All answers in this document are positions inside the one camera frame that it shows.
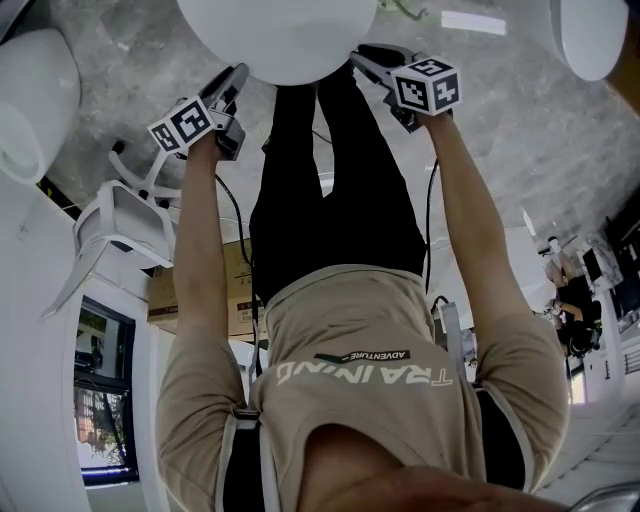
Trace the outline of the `person's left forearm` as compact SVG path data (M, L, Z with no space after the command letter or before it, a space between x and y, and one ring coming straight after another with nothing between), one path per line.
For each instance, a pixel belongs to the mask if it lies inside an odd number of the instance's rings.
M228 301L216 168L221 153L213 132L190 148L181 190L174 252L178 330L203 329L228 340Z

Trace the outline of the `person's right forearm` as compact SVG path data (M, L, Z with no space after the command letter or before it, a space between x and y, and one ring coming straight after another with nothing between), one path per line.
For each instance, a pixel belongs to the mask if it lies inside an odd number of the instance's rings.
M450 243L470 304L478 346L497 323L532 313L509 262L501 217L451 115L421 115L440 167Z

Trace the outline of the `black framed window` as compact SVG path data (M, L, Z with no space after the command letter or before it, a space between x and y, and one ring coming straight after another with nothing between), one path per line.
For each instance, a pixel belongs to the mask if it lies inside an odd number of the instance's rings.
M82 299L73 400L78 460L89 488L139 480L132 385L135 334L133 319Z

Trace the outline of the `small white floor fitting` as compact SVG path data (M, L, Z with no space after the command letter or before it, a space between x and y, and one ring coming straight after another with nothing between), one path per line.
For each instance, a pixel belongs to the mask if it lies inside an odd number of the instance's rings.
M412 21L421 21L429 16L428 9L421 7L418 11L411 11L404 0L377 0L378 8L387 12L399 12Z

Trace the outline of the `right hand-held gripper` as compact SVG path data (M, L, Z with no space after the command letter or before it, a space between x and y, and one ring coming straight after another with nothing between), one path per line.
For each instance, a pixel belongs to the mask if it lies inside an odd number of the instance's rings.
M392 93L391 113L408 133L421 127L418 114L451 114L461 103L459 69L436 57L413 62L415 55L405 47L378 43L360 44L350 54L355 68Z

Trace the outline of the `person's beige shirt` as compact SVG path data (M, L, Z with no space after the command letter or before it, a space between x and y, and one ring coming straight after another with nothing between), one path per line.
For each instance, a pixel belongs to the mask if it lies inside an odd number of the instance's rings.
M156 408L159 473L188 512L213 512L225 425L254 408L272 449L283 512L294 512L303 450L336 424L376 441L408 466L485 479L476 390L497 401L536 489L569 419L563 356L551 324L534 314L499 321L479 349L474 383L432 340L422 281L379 267L339 265L278 292L266 310L268 367L246 398L229 343L179 331Z

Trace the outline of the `white office chair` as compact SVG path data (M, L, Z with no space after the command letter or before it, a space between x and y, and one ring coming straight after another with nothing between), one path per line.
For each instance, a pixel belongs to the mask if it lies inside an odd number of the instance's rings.
M110 246L123 249L142 269L173 266L177 222L168 207L181 193L156 184L168 154L159 151L141 178L121 161L123 150L124 144L117 142L108 153L108 161L121 179L104 182L73 225L72 270L57 297L43 311L43 320L65 305Z

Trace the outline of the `person's black trousers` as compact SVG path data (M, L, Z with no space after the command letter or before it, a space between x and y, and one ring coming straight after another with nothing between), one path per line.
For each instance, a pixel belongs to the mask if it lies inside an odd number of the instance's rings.
M313 153L317 109L334 155L328 194ZM253 285L263 302L335 265L422 274L427 245L405 179L350 64L316 84L278 87L250 240Z

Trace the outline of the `rounded white toilet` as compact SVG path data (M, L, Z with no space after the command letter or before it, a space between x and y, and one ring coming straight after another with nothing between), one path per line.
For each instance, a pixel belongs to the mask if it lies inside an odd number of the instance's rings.
M34 185L56 159L76 117L80 77L56 29L0 46L0 171Z

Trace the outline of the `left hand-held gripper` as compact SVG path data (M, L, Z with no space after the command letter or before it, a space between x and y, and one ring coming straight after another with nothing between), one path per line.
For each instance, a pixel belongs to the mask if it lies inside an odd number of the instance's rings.
M246 134L233 116L233 104L248 77L246 64L228 66L198 93L199 96L176 105L149 125L147 131L166 155L185 154L194 143L214 132L221 159L236 161Z

